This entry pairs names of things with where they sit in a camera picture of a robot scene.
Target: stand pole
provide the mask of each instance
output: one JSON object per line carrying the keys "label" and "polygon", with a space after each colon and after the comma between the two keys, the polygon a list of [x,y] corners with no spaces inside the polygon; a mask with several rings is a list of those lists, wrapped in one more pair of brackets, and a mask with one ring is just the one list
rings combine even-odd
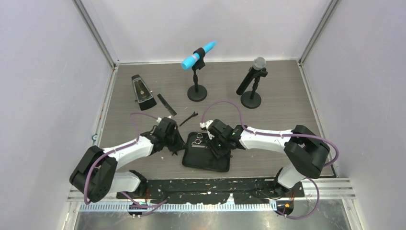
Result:
{"label": "stand pole", "polygon": [[256,77],[255,80],[254,80],[254,84],[252,85],[251,96],[249,97],[251,100],[254,99],[255,91],[258,88],[259,78],[260,77]]}
{"label": "stand pole", "polygon": [[199,92],[199,85],[197,84],[197,74],[196,74],[196,70],[193,70],[193,82],[194,82],[194,90],[195,92]]}
{"label": "stand pole", "polygon": [[241,96],[241,103],[248,109],[255,109],[261,105],[261,96],[255,91],[258,88],[260,76],[255,78],[254,84],[252,85],[252,91],[247,91]]}

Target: wooden tabletop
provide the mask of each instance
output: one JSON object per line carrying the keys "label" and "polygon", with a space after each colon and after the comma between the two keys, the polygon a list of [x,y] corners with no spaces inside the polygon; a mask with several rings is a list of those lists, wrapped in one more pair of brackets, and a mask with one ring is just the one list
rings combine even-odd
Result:
{"label": "wooden tabletop", "polygon": [[[220,99],[227,99],[240,105],[246,125],[270,130],[293,129],[304,125],[319,135],[306,89],[296,61],[268,61],[269,74],[261,78],[257,92],[262,104],[257,109],[241,105],[236,89],[248,72],[252,62],[212,62],[197,71],[199,84],[206,87],[208,95],[202,102],[192,102],[186,92],[193,85],[193,71],[183,70],[180,64],[121,65],[118,69],[113,94],[104,126],[101,147],[112,147],[136,138],[130,120],[131,112],[140,111],[135,102],[131,77],[139,74],[154,95],[157,105],[144,112],[154,116],[169,116],[170,113],[159,101],[160,93],[177,112],[173,117],[180,124],[194,111],[197,117],[190,119],[179,131],[184,141],[189,133],[200,131],[199,123],[205,108]],[[227,125],[239,124],[237,110],[230,104],[221,103],[212,107],[205,120],[220,119]],[[134,120],[141,132],[157,125],[152,118],[135,115]],[[281,167],[289,164],[286,155],[259,149],[233,150],[229,172],[211,172],[184,167],[181,163],[184,151],[178,156],[165,148],[151,156],[127,164],[120,171],[136,170],[147,179],[176,178],[221,178],[221,177],[273,177]],[[332,175],[326,167],[322,175]]]}

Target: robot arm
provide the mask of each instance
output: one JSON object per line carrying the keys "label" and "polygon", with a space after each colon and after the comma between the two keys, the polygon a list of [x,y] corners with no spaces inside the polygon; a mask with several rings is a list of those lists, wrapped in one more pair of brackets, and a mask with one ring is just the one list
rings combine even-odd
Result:
{"label": "robot arm", "polygon": [[116,172],[122,166],[138,158],[150,156],[164,147],[176,153],[184,149],[185,142],[179,134],[176,121],[164,117],[158,120],[158,126],[153,131],[140,134],[139,140],[112,147],[100,149],[97,146],[88,148],[76,169],[70,176],[69,182],[82,193],[86,177],[92,164],[103,154],[111,152],[103,158],[91,173],[88,198],[98,202],[108,193],[136,192],[139,196],[145,193],[147,180],[136,171]]}
{"label": "robot arm", "polygon": [[207,130],[208,147],[216,155],[222,155],[233,149],[262,149],[286,154],[291,163],[279,170],[273,182],[275,191],[281,196],[306,177],[319,178],[330,151],[328,145],[319,140],[282,136],[283,134],[314,135],[305,126],[296,126],[293,130],[285,131],[247,127],[254,132],[269,133],[273,136],[247,132],[241,125],[233,129],[217,119],[201,123],[201,128]]}

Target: metal frame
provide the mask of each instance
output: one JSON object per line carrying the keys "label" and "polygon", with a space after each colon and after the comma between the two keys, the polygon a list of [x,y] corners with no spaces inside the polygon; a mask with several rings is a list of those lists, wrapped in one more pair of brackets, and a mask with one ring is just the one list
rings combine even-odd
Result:
{"label": "metal frame", "polygon": [[[216,62],[241,62],[241,61],[250,61],[252,62],[253,59],[238,59],[238,60],[204,60],[205,63],[216,63]],[[266,61],[297,61],[295,58],[287,58],[287,59],[266,59]],[[180,64],[181,61],[153,61],[153,62],[121,62],[120,65],[123,66],[132,66],[132,65],[155,65],[155,64]]]}
{"label": "metal frame", "polygon": [[[348,178],[320,178],[315,180],[317,186],[319,187],[320,191],[320,199],[323,200],[342,200],[344,207],[346,210],[350,211],[352,215],[348,215],[349,222],[351,224],[352,229],[358,230],[357,224],[357,216],[356,211],[354,208],[354,201],[356,201],[356,197],[354,191],[352,190],[352,186],[350,180]],[[303,180],[303,190],[305,197],[296,197],[295,200],[316,200],[316,189],[314,185],[309,180]],[[278,201],[283,200],[290,200],[289,198],[282,198]],[[137,202],[145,202],[143,199],[136,199]],[[272,209],[272,201],[270,201],[271,207],[267,205],[232,205],[234,199],[230,197],[228,199],[230,204],[225,204],[226,208],[229,209],[227,211],[260,211],[260,210],[269,210]],[[104,199],[102,199],[101,206],[93,207],[97,209],[97,211],[107,211],[107,212],[123,212],[127,211],[127,207],[131,204],[130,201],[127,199],[117,199],[115,193],[108,194]],[[74,230],[75,223],[78,217],[80,207],[83,205],[83,194],[78,190],[71,190],[68,196],[67,202],[67,210],[68,213],[66,215],[65,223],[62,230]],[[194,212],[204,212],[207,209],[211,209],[215,207],[209,207],[205,205],[186,205],[185,207],[181,207],[179,205],[172,205],[172,204],[164,204],[162,207],[162,211],[169,212],[179,212],[182,211],[194,211]]]}
{"label": "metal frame", "polygon": [[[325,135],[324,130],[323,130],[323,126],[321,125],[320,117],[319,117],[318,112],[317,112],[317,106],[316,106],[316,103],[315,103],[314,98],[313,98],[312,89],[310,87],[310,83],[309,83],[309,80],[307,78],[307,75],[306,75],[306,73],[305,73],[305,71],[303,69],[303,66],[299,63],[299,61],[297,62],[297,66],[298,66],[298,68],[300,70],[300,74],[302,75],[304,88],[306,89],[307,97],[309,98],[310,105],[312,106],[313,114],[314,114],[315,119],[316,119],[316,123],[317,123],[318,130],[320,132],[320,136],[323,137],[323,138],[326,138],[326,135]],[[331,161],[331,159],[333,159],[331,157],[331,154],[328,155],[328,159],[330,161]],[[337,176],[338,175],[337,165],[332,164],[331,168],[333,170],[334,176]]]}
{"label": "metal frame", "polygon": [[[337,200],[337,199],[356,199],[350,180],[348,178],[319,178],[314,180],[320,190],[320,199]],[[316,189],[309,180],[302,180],[304,197],[297,197],[295,200],[316,199]],[[116,198],[116,193],[107,194],[101,201],[127,201]],[[135,200],[139,202],[145,201],[144,199]],[[68,195],[68,202],[83,202],[83,193],[77,189],[70,191]]]}
{"label": "metal frame", "polygon": [[116,66],[114,68],[114,71],[112,71],[109,83],[106,88],[106,92],[104,93],[103,106],[101,108],[99,121],[98,121],[97,127],[96,127],[96,132],[92,136],[93,145],[97,145],[97,146],[100,145],[100,141],[102,139],[104,124],[106,123],[106,118],[107,118],[107,111],[109,110],[110,100],[112,98],[113,88],[114,88],[115,80],[117,77],[117,71],[118,71],[118,66]]}
{"label": "metal frame", "polygon": [[330,19],[331,15],[334,13],[334,10],[336,9],[338,3],[341,0],[331,0],[326,11],[323,14],[323,17],[321,18],[321,21],[319,22],[316,30],[314,31],[312,37],[310,38],[309,43],[307,44],[306,48],[304,49],[305,51],[303,52],[302,56],[299,59],[299,64],[302,65],[307,56],[309,55],[310,51],[312,50],[314,44],[316,43],[316,40],[318,39],[319,35],[323,31],[324,27],[328,23],[328,20]]}
{"label": "metal frame", "polygon": [[93,23],[93,20],[90,18],[88,11],[86,10],[85,6],[83,5],[82,0],[72,0],[72,1],[75,4],[76,8],[78,9],[83,20],[85,21],[85,24],[89,28],[91,35],[96,40],[97,45],[102,50],[102,53],[104,54],[104,56],[107,59],[107,62],[109,63],[109,65],[112,68],[114,68],[116,66],[116,63],[113,60],[111,54],[109,53],[109,50],[107,49],[106,45],[104,44],[103,39],[101,38],[99,32],[97,31],[96,26]]}

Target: purple cable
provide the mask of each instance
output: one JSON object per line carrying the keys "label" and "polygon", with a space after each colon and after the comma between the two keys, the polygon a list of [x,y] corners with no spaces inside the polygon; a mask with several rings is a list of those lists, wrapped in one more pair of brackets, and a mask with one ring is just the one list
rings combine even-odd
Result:
{"label": "purple cable", "polygon": [[135,122],[134,122],[134,120],[133,120],[133,118],[132,118],[132,115],[135,115],[135,114],[146,115],[146,116],[152,117],[152,118],[155,119],[155,120],[158,120],[157,117],[152,116],[152,115],[149,115],[149,114],[146,114],[146,113],[142,113],[142,112],[130,113],[130,121],[131,121],[131,123],[133,123],[133,126],[134,126],[134,128],[135,128],[135,131],[137,132],[137,138],[135,139],[135,141],[133,141],[133,142],[127,144],[127,145],[118,147],[118,148],[116,148],[115,150],[113,149],[113,150],[108,151],[107,153],[101,155],[101,156],[91,165],[91,167],[90,167],[90,169],[89,169],[89,172],[88,172],[88,175],[87,175],[87,177],[86,177],[85,188],[84,188],[84,191],[83,191],[83,199],[84,199],[84,201],[85,201],[85,204],[87,204],[87,205],[90,204],[90,201],[88,200],[89,182],[90,182],[91,173],[93,172],[93,170],[94,170],[94,168],[96,167],[96,165],[97,165],[103,158],[105,158],[107,155],[112,154],[112,153],[115,152],[115,151],[120,151],[120,150],[123,150],[123,149],[125,149],[125,148],[130,147],[130,146],[133,146],[133,145],[135,145],[135,144],[138,142],[138,140],[139,140],[139,131],[138,131],[137,125],[135,124]]}
{"label": "purple cable", "polygon": [[[155,210],[157,210],[159,207],[160,207],[160,206],[155,207],[153,210],[151,210],[151,211],[149,211],[149,212],[147,212],[147,213],[141,214],[141,215],[139,215],[138,217],[146,217],[146,216],[148,216],[148,215],[151,215],[151,214],[152,214]],[[130,217],[131,217],[131,216],[126,216],[126,217],[124,217],[124,218],[118,220],[117,222],[113,223],[112,225],[110,225],[110,226],[108,226],[108,227],[103,227],[103,228],[96,228],[96,227],[90,225],[89,220],[87,220],[86,223],[85,223],[84,228],[86,229],[86,227],[90,227],[91,229],[94,229],[94,230],[111,229],[111,227],[116,226],[117,224],[123,222],[124,220],[127,220],[127,219],[130,218]]]}
{"label": "purple cable", "polygon": [[[254,133],[254,131],[245,128],[245,124],[244,124],[244,121],[243,121],[243,119],[242,119],[242,113],[241,113],[241,110],[240,110],[240,108],[238,107],[238,105],[236,105],[234,102],[226,101],[226,100],[217,101],[217,102],[211,104],[209,107],[207,107],[207,108],[204,110],[203,115],[202,115],[202,123],[204,123],[204,116],[206,115],[207,110],[208,110],[210,107],[212,107],[213,105],[218,104],[218,103],[221,103],[221,102],[232,104],[232,105],[238,110],[242,128],[243,128],[245,131],[249,132],[249,133]],[[269,137],[280,137],[280,136],[282,136],[282,137],[297,137],[297,138],[313,138],[313,139],[317,139],[317,140],[326,142],[326,143],[328,143],[329,145],[331,145],[331,146],[334,148],[334,151],[336,152],[336,155],[335,155],[335,157],[334,157],[331,161],[327,162],[327,163],[324,165],[324,167],[332,165],[332,164],[338,159],[338,156],[339,156],[338,147],[337,147],[333,142],[331,142],[331,141],[329,141],[329,140],[327,140],[327,139],[325,139],[325,138],[318,137],[318,136],[309,135],[309,134],[295,134],[295,133],[292,133],[292,134],[282,134],[282,135],[280,135],[280,134],[274,134],[274,133],[255,132],[255,134],[264,135],[264,136],[269,136]]]}
{"label": "purple cable", "polygon": [[[316,187],[317,200],[316,200],[316,205],[315,205],[315,207],[313,208],[313,210],[312,210],[311,212],[309,212],[309,214],[307,214],[307,215],[305,215],[305,216],[302,216],[302,217],[292,217],[292,216],[288,216],[288,215],[287,215],[286,218],[289,218],[289,219],[304,219],[304,218],[307,218],[307,217],[313,215],[313,213],[317,210],[318,205],[319,205],[319,203],[320,203],[320,190],[318,189],[318,187],[317,187],[317,185],[316,185],[316,182],[315,182],[314,180],[312,180],[312,179],[310,179],[310,178],[306,178],[306,179],[309,180],[309,181],[311,181],[311,182],[315,185],[315,187]],[[279,215],[284,216],[284,215],[285,215],[285,209],[283,209],[283,212],[280,212],[280,211],[276,210],[276,213],[278,213]]]}
{"label": "purple cable", "polygon": [[166,200],[164,200],[164,201],[162,201],[161,203],[159,203],[159,204],[156,204],[156,205],[141,205],[141,204],[139,204],[138,202],[136,202],[135,200],[133,200],[131,197],[130,197],[130,195],[128,195],[127,193],[125,193],[125,192],[120,192],[121,194],[123,194],[125,197],[127,197],[127,199],[129,199],[129,200],[131,200],[134,204],[136,204],[137,205],[137,207],[141,207],[141,208],[149,208],[149,207],[161,207],[161,205],[163,205],[163,204],[165,204],[166,203]]}

